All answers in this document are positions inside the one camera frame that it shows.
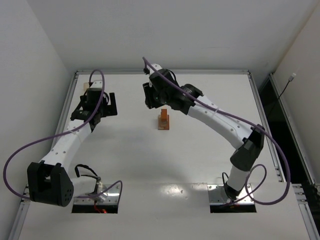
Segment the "metal frame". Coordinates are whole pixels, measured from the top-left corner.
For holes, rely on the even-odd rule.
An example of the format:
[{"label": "metal frame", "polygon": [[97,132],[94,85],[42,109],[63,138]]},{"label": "metal frame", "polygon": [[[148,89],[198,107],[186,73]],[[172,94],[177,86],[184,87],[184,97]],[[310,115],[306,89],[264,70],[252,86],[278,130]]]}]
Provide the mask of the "metal frame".
[{"label": "metal frame", "polygon": [[[275,91],[275,94],[276,94],[276,97],[279,97],[279,93],[281,92],[277,83],[276,83],[276,80],[275,80],[275,77],[274,75],[271,73],[269,75],[269,78],[270,78],[270,82],[272,84],[272,87]],[[289,108],[288,108],[288,105],[286,103],[286,100],[284,98],[280,98],[278,100],[279,104],[280,104],[280,107],[281,107],[281,110],[282,112],[284,113],[284,117],[285,117],[285,121],[288,125],[288,128],[289,128],[289,131],[291,133],[291,136],[292,136],[292,139],[293,139],[293,142],[294,142],[294,145],[297,149],[297,152],[299,154],[299,157],[302,159],[302,165],[303,165],[303,168],[306,172],[306,175],[307,175],[307,178],[310,182],[311,185],[315,184],[316,183],[316,180],[315,180],[315,175],[312,171],[312,168],[310,167],[310,161],[309,161],[309,158],[308,158],[308,155],[306,153],[306,150],[305,150],[305,147],[303,145],[303,142],[301,141],[300,139],[300,136],[298,134],[298,131],[297,131],[297,128],[296,128],[296,125],[293,121],[293,118],[291,117],[291,113],[289,111]]]},{"label": "metal frame", "polygon": [[301,184],[292,184],[296,200],[298,202],[300,212],[306,227],[306,230],[309,234],[309,238],[311,240],[319,240],[320,235],[317,230],[315,221],[312,217],[312,213],[310,211],[309,205],[307,203],[307,198],[304,192],[304,189],[302,188]]},{"label": "metal frame", "polygon": [[[249,79],[249,82],[250,82],[250,86],[251,86],[251,89],[252,89],[252,93],[253,93],[253,96],[254,96],[254,99],[255,99],[255,102],[256,102],[256,106],[257,106],[257,109],[258,109],[258,113],[260,115],[260,118],[261,118],[261,122],[262,122],[262,125],[265,127],[266,131],[270,133],[270,129],[269,129],[269,125],[268,125],[268,122],[266,120],[266,116],[265,116],[265,113],[263,111],[263,107],[262,107],[262,103],[260,101],[260,97],[259,97],[259,93],[258,93],[258,90],[257,90],[257,86],[253,80],[253,77],[251,75],[251,73],[248,71],[248,70],[173,70],[175,73],[177,74],[241,74],[241,75],[248,75],[248,79]],[[71,83],[70,83],[70,86],[69,86],[69,89],[68,89],[68,92],[67,92],[67,95],[66,95],[66,99],[65,99],[65,102],[64,102],[64,105],[63,105],[63,109],[62,109],[62,112],[61,112],[61,116],[60,116],[60,119],[59,119],[59,122],[58,122],[58,126],[57,126],[57,129],[56,129],[56,134],[57,133],[61,133],[63,130],[64,130],[64,127],[65,127],[65,122],[66,122],[66,119],[67,119],[67,116],[68,116],[68,112],[69,112],[69,108],[70,108],[70,104],[71,104],[71,101],[72,101],[72,98],[73,98],[73,94],[74,94],[74,90],[75,90],[75,87],[76,87],[76,83],[77,83],[77,80],[78,80],[78,76],[79,75],[89,75],[90,73],[92,72],[92,70],[88,70],[88,69],[85,69],[85,70],[78,70],[71,78]],[[115,74],[141,74],[142,71],[141,70],[103,70],[102,71],[104,74],[110,74],[110,75],[115,75]],[[54,144],[56,143],[56,139],[53,141],[52,143],[52,146],[54,146]],[[268,140],[268,146],[269,146],[269,149],[270,149],[270,152],[271,152],[271,157],[272,157],[272,160],[273,160],[273,163],[274,163],[274,166],[276,168],[276,170],[279,171],[279,174],[281,176],[281,179],[283,180],[283,170],[281,168],[281,165],[280,165],[280,162],[279,162],[279,158],[278,158],[278,155],[276,154],[276,150],[275,150],[275,147],[273,146],[273,144],[271,144],[271,142]],[[19,210],[18,210],[18,213],[16,215],[16,218],[15,218],[15,221],[14,221],[14,224],[13,224],[13,227],[11,229],[11,232],[10,232],[10,236],[9,236],[9,240],[18,240],[19,239],[19,236],[20,236],[20,233],[21,233],[21,230],[22,230],[22,227],[23,227],[23,224],[24,224],[24,221],[26,219],[26,216],[27,216],[27,212],[28,212],[28,208],[29,208],[29,205],[30,205],[30,201],[25,201],[25,200],[21,200],[21,203],[20,203],[20,206],[19,206]],[[312,218],[312,215],[311,215],[311,212],[310,212],[310,209],[308,207],[308,204],[303,204],[303,207],[300,207],[300,210],[301,210],[301,214],[303,216],[303,219],[304,219],[304,222],[305,222],[305,225],[306,225],[306,228],[308,230],[308,233],[310,236],[315,236],[317,232],[317,229],[315,228],[315,223],[313,221],[313,218]]]},{"label": "metal frame", "polygon": [[[255,83],[251,73],[248,75],[248,77],[249,77],[249,82],[250,82],[250,85],[251,85],[251,88],[252,88],[252,93],[253,93],[253,96],[254,96],[254,99],[255,99],[256,107],[258,108],[258,112],[259,112],[259,115],[260,115],[262,126],[265,128],[266,132],[271,135],[271,131],[270,131],[270,128],[269,128],[267,117],[265,115],[264,107],[262,106],[262,103],[261,103],[261,99],[260,99],[260,96],[259,96],[259,93],[258,93],[258,89],[257,89],[256,83]],[[281,163],[280,163],[280,160],[279,160],[279,157],[278,157],[278,154],[277,154],[276,147],[273,145],[273,143],[270,141],[269,138],[267,138],[266,141],[267,141],[269,149],[270,149],[272,161],[273,161],[273,164],[274,164],[274,168],[275,168],[275,170],[277,172],[277,176],[279,178],[279,182],[285,182],[284,171],[283,171],[283,169],[281,167]]]},{"label": "metal frame", "polygon": [[[204,75],[204,74],[241,74],[241,75],[249,75],[250,72],[245,69],[237,69],[237,70],[219,70],[219,69],[207,69],[207,70],[201,70],[201,69],[171,69],[176,74],[195,74],[195,75]],[[90,75],[93,69],[83,69],[78,70],[76,72],[76,78],[78,78],[78,75]],[[125,69],[125,70],[101,70],[103,74],[106,75],[121,75],[121,74],[143,74],[142,69]]]}]

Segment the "white table surface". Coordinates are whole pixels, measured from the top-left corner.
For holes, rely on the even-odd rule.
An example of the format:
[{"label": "white table surface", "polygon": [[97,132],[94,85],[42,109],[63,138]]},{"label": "white table surface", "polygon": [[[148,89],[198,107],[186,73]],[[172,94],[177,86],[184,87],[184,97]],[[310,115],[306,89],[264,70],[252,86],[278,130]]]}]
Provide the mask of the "white table surface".
[{"label": "white table surface", "polygon": [[[69,115],[88,79],[79,75]],[[308,239],[292,189],[277,205],[256,204],[257,213],[210,213],[207,183],[220,184],[221,173],[230,172],[232,146],[203,123],[171,109],[170,130],[157,130],[160,109],[145,106],[145,75],[106,74],[105,79],[105,91],[115,92],[118,116],[102,119],[75,155],[69,175],[74,177],[74,166],[82,163],[105,184],[122,180],[118,214],[74,214],[72,204],[32,202],[19,239]],[[177,81],[195,85],[224,111],[261,123],[247,75],[178,74]],[[277,199],[285,183],[278,182],[266,142],[256,163],[266,166],[268,176],[254,197]],[[262,174],[261,169],[252,174],[253,186]]]}]

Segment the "red wire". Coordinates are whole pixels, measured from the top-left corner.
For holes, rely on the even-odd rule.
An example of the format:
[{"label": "red wire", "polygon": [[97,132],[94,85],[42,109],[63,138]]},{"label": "red wire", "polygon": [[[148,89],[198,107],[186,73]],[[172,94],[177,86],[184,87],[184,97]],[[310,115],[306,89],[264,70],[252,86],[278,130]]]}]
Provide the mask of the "red wire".
[{"label": "red wire", "polygon": [[97,208],[96,202],[94,202],[93,208],[94,208],[94,210],[96,210],[97,212],[99,212],[100,214],[102,214],[102,212],[100,211],[100,209]]}]

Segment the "metal plate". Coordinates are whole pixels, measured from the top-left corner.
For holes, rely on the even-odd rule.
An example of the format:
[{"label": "metal plate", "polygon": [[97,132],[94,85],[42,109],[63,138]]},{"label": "metal plate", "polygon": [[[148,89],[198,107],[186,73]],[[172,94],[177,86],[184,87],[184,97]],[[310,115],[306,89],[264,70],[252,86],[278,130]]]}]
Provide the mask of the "metal plate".
[{"label": "metal plate", "polygon": [[[225,202],[222,201],[222,197],[219,194],[220,191],[216,191],[218,187],[223,187],[222,184],[208,184],[208,194],[209,194],[209,203],[210,205],[221,205],[225,204]],[[238,199],[241,199],[247,195],[246,190],[243,188],[242,191],[240,192]],[[243,200],[239,201],[236,203],[237,205],[254,205],[255,203],[250,199],[250,197],[246,197]]]},{"label": "metal plate", "polygon": [[[110,187],[111,184],[104,184],[102,189]],[[117,205],[119,201],[121,185],[117,184],[113,188],[109,189],[107,192],[100,196],[100,201],[96,205]],[[73,200],[73,205],[93,205],[95,202],[90,198],[75,198]]]}]

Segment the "power cord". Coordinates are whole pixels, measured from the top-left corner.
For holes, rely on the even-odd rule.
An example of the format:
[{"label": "power cord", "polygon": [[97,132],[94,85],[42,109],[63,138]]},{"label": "power cord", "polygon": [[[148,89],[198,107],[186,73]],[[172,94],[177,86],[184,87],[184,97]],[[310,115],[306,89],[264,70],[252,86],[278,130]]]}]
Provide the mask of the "power cord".
[{"label": "power cord", "polygon": [[295,74],[295,73],[292,73],[292,75],[289,77],[288,82],[286,83],[284,89],[282,90],[282,92],[280,93],[280,95],[277,97],[277,99],[274,101],[274,104],[273,104],[273,106],[271,107],[271,110],[269,111],[268,115],[266,116],[266,120],[269,119],[269,116],[270,116],[270,114],[272,113],[272,111],[274,110],[277,102],[278,102],[279,99],[281,98],[282,94],[284,94],[284,92],[285,92],[285,90],[287,89],[289,83],[291,83],[291,82],[294,80],[295,77],[296,77],[296,74]]}]

